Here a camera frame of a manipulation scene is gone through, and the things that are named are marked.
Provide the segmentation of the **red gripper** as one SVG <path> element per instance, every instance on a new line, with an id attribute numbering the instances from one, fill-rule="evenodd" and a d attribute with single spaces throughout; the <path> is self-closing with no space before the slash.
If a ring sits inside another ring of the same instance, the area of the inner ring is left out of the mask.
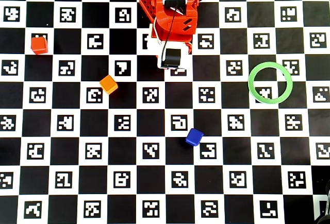
<path id="1" fill-rule="evenodd" d="M 157 48 L 157 54 L 161 54 L 164 43 L 166 41 L 166 38 L 169 35 L 168 43 L 169 42 L 181 42 L 183 43 L 187 49 L 187 54 L 191 54 L 192 51 L 192 37 L 194 34 L 194 27 L 191 25 L 188 25 L 183 30 L 184 33 L 175 33 L 175 32 L 168 32 L 165 29 L 161 28 L 159 25 L 157 25 L 157 34 L 160 39 L 160 45 Z"/>

